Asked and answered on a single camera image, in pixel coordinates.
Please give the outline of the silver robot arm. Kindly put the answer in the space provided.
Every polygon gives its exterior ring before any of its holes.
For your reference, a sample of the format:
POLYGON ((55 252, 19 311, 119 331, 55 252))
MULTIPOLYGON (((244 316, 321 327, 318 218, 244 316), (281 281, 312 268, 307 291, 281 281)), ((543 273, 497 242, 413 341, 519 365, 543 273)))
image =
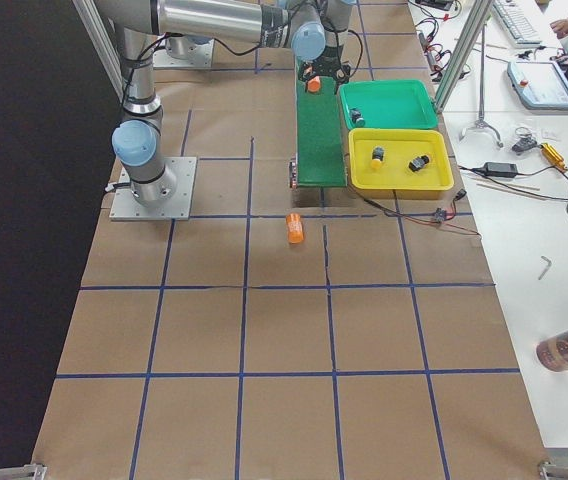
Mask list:
POLYGON ((289 49, 299 62, 298 79, 330 78, 335 90, 349 82, 342 60, 353 1, 158 1, 151 7, 156 34, 228 39, 253 50, 289 49))
POLYGON ((123 80, 122 120, 112 145, 143 205, 169 198, 177 180, 160 153, 162 104, 155 90, 154 48, 162 37, 228 37, 261 43, 262 7, 241 1, 98 1, 114 23, 123 80))

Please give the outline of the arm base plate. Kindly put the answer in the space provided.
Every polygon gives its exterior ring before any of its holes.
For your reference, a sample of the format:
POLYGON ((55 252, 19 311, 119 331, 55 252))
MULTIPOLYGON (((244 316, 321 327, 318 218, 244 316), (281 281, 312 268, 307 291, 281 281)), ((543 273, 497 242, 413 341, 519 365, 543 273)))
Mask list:
POLYGON ((153 183, 132 182, 121 168, 109 218, 113 221, 186 221, 190 217, 196 157, 165 157, 163 175, 153 183))
POLYGON ((191 36, 171 37, 160 44, 153 57, 156 70, 209 70, 214 40, 191 36))

